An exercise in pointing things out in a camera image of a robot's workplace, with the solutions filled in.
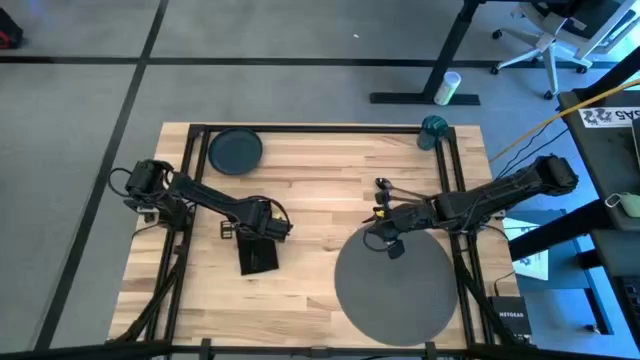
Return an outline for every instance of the white bottle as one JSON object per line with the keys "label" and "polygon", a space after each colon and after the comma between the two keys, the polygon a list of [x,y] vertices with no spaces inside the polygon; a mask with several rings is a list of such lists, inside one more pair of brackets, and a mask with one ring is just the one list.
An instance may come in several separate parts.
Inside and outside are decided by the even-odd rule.
{"label": "white bottle", "polygon": [[442,79],[442,84],[440,84],[436,95],[433,97],[433,102],[438,105],[447,105],[461,81],[462,77],[457,72],[446,72]]}

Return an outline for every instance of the office chair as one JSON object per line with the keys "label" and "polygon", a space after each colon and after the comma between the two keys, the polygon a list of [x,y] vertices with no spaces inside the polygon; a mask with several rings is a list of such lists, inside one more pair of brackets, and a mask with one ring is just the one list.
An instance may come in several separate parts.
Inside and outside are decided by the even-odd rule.
{"label": "office chair", "polygon": [[[500,28],[492,37],[499,39],[503,32],[530,45],[524,53],[498,63],[491,68],[496,75],[500,69],[531,59],[537,63],[544,59],[551,90],[544,94],[547,100],[558,93],[556,57],[578,65],[576,71],[584,74],[593,63],[585,57],[591,53],[608,53],[624,38],[640,18],[631,21],[635,12],[630,10],[635,0],[572,0],[568,4],[521,3],[512,12],[514,17],[528,18],[542,34]],[[576,50],[560,45],[568,44]]]}

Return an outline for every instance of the wooden table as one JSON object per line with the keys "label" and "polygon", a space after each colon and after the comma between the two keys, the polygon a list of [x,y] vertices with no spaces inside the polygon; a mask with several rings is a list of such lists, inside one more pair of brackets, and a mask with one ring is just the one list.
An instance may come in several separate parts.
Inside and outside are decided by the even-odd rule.
{"label": "wooden table", "polygon": [[[165,123],[155,158],[179,169],[189,125]],[[467,188],[489,182],[480,128],[456,126],[456,132]],[[261,194],[284,205],[294,228],[278,244],[280,269],[240,276],[235,240],[219,238],[223,217],[198,209],[174,344],[197,345],[211,338],[216,345],[386,347],[362,334],[341,311],[333,284],[335,262],[344,242],[371,216],[376,177],[424,194],[442,191],[435,152],[421,151],[416,135],[408,134],[289,132],[260,137],[264,155],[258,169],[230,177],[207,163],[202,182],[234,197]],[[445,154],[455,189],[448,149]],[[192,176],[197,157],[195,151]],[[492,225],[502,228],[497,221]],[[133,240],[110,337],[121,334],[151,298],[165,232],[154,228]],[[450,255],[448,235],[430,232]],[[478,238],[485,288],[492,294],[493,282],[513,270],[511,257],[497,231],[481,232]],[[499,284],[501,294],[518,295],[514,276]],[[476,339],[482,341],[477,305],[470,294],[469,299]],[[159,329],[165,321],[166,306]],[[433,341],[438,349],[466,348],[459,304]]]}

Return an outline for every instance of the white paper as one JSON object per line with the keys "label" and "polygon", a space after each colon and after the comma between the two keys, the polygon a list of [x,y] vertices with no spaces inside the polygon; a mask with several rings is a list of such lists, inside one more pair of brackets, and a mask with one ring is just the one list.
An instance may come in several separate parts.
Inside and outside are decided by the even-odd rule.
{"label": "white paper", "polygon": [[[505,218],[503,224],[504,232],[509,241],[540,227],[538,224],[510,218]],[[516,274],[547,281],[549,280],[549,251],[544,250],[524,259],[514,261],[513,269]]]}
{"label": "white paper", "polygon": [[640,119],[640,107],[604,107],[579,109],[584,127],[630,127],[631,121]]}

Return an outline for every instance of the dark blue round plate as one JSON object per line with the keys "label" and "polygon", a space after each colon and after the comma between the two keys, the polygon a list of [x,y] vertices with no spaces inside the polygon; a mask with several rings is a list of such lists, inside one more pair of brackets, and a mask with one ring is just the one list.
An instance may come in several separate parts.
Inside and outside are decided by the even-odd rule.
{"label": "dark blue round plate", "polygon": [[262,141],[249,129],[222,131],[209,146],[209,162],[226,175],[242,175],[255,169],[262,157]]}

